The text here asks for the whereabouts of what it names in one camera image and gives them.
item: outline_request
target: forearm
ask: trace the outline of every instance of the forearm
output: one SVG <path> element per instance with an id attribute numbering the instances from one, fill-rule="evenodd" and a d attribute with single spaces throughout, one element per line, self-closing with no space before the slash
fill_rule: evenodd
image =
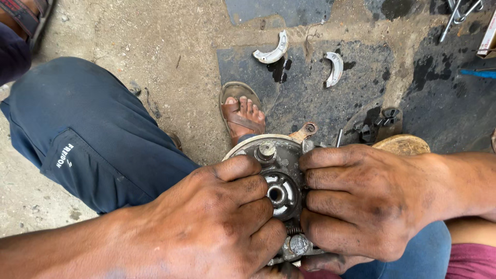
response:
<path id="1" fill-rule="evenodd" d="M 0 274 L 23 279 L 103 277 L 119 264 L 121 214 L 0 239 Z"/>
<path id="2" fill-rule="evenodd" d="M 435 177 L 432 187 L 437 188 L 442 205 L 438 219 L 480 216 L 496 221 L 496 155 L 462 152 L 427 157 Z"/>

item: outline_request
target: brown sandal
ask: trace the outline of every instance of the brown sandal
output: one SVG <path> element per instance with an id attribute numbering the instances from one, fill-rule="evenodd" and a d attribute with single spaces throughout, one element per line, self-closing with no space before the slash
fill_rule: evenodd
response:
<path id="1" fill-rule="evenodd" d="M 265 132 L 264 125 L 251 121 L 247 118 L 243 118 L 236 114 L 236 112 L 240 110 L 239 99 L 242 96 L 246 96 L 248 99 L 251 99 L 253 101 L 253 105 L 259 107 L 260 111 L 263 112 L 262 105 L 260 104 L 260 99 L 256 95 L 255 91 L 247 84 L 240 81 L 230 81 L 222 86 L 222 90 L 219 94 L 219 109 L 222 118 L 224 119 L 224 123 L 226 124 L 227 130 L 229 131 L 229 135 L 231 136 L 231 143 L 233 147 L 238 144 L 238 140 L 244 135 L 234 135 L 231 131 L 231 128 L 229 128 L 228 122 L 236 123 L 238 125 L 251 129 L 256 135 L 261 135 Z M 235 98 L 237 102 L 235 104 L 226 104 L 226 99 L 229 97 Z"/>

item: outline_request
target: leather strap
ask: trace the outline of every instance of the leather strap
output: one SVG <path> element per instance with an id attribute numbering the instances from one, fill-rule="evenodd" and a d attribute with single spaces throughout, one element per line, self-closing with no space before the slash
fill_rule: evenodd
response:
<path id="1" fill-rule="evenodd" d="M 221 106 L 222 110 L 222 117 L 227 121 L 231 123 L 236 123 L 238 125 L 241 125 L 243 127 L 246 127 L 248 129 L 251 129 L 254 131 L 254 134 L 256 135 L 261 135 L 263 134 L 265 128 L 262 124 L 251 121 L 250 119 L 241 117 L 236 114 L 237 111 L 239 111 L 240 105 L 239 102 L 235 104 L 225 104 Z M 234 140 L 236 138 L 236 142 L 238 142 L 238 138 L 241 137 L 242 135 L 233 135 L 231 130 L 229 130 L 229 133 L 231 135 L 231 138 Z"/>
<path id="2" fill-rule="evenodd" d="M 0 8 L 10 14 L 29 37 L 33 37 L 40 21 L 23 2 L 20 0 L 0 0 Z"/>
<path id="3" fill-rule="evenodd" d="M 40 11 L 40 16 L 44 17 L 45 13 L 47 12 L 47 9 L 48 9 L 48 1 L 47 0 L 34 0 L 34 4 L 36 4 L 36 7 L 38 7 L 38 10 Z"/>

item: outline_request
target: bearing hole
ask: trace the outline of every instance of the bearing hole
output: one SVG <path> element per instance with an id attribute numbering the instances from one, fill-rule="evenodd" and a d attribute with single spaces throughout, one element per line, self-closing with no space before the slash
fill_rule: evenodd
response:
<path id="1" fill-rule="evenodd" d="M 273 201 L 275 201 L 275 202 L 278 201 L 278 200 L 280 200 L 281 199 L 281 196 L 282 196 L 281 195 L 281 190 L 279 190 L 279 189 L 272 189 L 269 192 L 270 199 L 273 200 Z"/>

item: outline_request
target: dark blue trousers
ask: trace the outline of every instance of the dark blue trousers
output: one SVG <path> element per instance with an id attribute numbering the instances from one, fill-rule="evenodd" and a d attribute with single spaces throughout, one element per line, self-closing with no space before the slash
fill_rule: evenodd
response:
<path id="1" fill-rule="evenodd" d="M 199 167 L 117 78 L 82 59 L 30 70 L 0 108 L 15 149 L 98 213 L 150 202 Z M 446 226 L 435 222 L 400 260 L 360 264 L 343 278 L 441 279 L 450 249 Z"/>

